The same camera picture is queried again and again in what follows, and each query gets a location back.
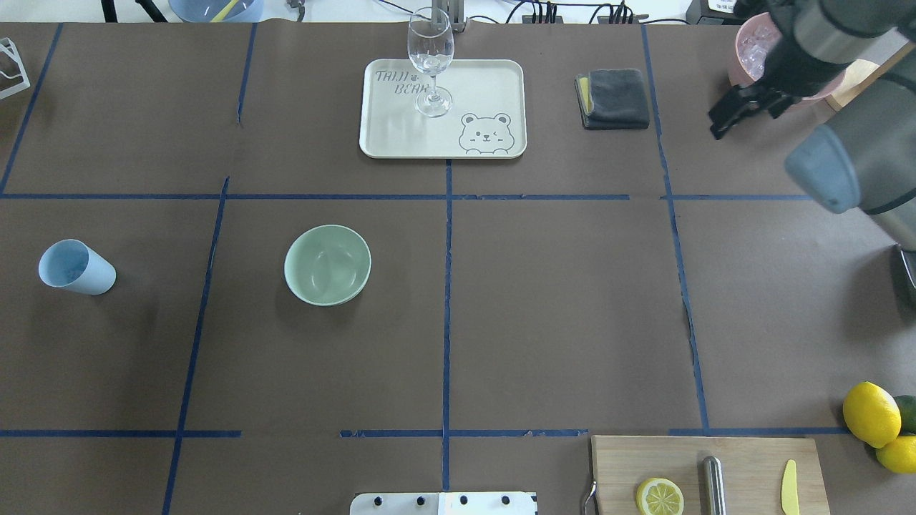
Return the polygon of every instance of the glass stem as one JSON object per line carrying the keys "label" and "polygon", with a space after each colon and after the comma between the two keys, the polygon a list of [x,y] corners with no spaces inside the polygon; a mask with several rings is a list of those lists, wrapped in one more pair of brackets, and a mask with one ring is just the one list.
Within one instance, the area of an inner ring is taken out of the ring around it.
{"label": "glass stem", "polygon": [[432,76],[432,91],[430,92],[430,102],[439,101],[439,92],[436,91],[436,76]]}

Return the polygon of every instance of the green bowl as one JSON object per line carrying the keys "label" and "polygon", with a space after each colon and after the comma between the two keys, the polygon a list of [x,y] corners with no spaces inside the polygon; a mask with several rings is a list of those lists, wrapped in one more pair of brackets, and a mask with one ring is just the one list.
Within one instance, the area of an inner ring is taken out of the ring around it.
{"label": "green bowl", "polygon": [[319,225],[296,238],[283,263],[293,295],[315,306],[355,297],[369,280],[372,255],[362,236],[343,225]]}

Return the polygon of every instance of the folded towel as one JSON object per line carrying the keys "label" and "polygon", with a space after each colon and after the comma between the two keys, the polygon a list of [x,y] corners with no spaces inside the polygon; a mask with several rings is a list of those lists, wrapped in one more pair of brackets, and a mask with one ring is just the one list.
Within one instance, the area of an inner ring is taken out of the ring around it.
{"label": "folded towel", "polygon": [[645,83],[639,70],[593,70],[575,79],[585,128],[649,127]]}

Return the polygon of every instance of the yellow knife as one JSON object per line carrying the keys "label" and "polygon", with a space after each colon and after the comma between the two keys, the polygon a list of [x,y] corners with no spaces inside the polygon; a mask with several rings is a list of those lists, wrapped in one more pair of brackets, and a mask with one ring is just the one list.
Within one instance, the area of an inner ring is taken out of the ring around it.
{"label": "yellow knife", "polygon": [[786,470],[782,473],[782,511],[786,515],[800,515],[799,485],[795,474],[795,460],[787,461]]}
{"label": "yellow knife", "polygon": [[225,7],[223,7],[223,9],[220,10],[220,12],[216,13],[216,16],[214,16],[213,19],[210,20],[210,23],[219,23],[223,21],[226,18],[226,16],[229,14],[229,11],[231,11],[232,8],[235,7],[235,4],[238,4],[238,0],[229,0],[229,3],[226,4]]}

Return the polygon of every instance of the wooden cutting board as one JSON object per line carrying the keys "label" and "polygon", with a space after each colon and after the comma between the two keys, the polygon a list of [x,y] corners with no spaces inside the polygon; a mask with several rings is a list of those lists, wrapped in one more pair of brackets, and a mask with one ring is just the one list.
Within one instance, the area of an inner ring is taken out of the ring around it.
{"label": "wooden cutting board", "polygon": [[592,466],[602,515],[638,515],[636,489],[649,477],[674,481],[684,515],[709,513],[703,459],[722,462],[728,515],[783,515],[780,486],[786,461],[798,467],[801,515],[830,515],[817,447],[809,438],[592,436]]}

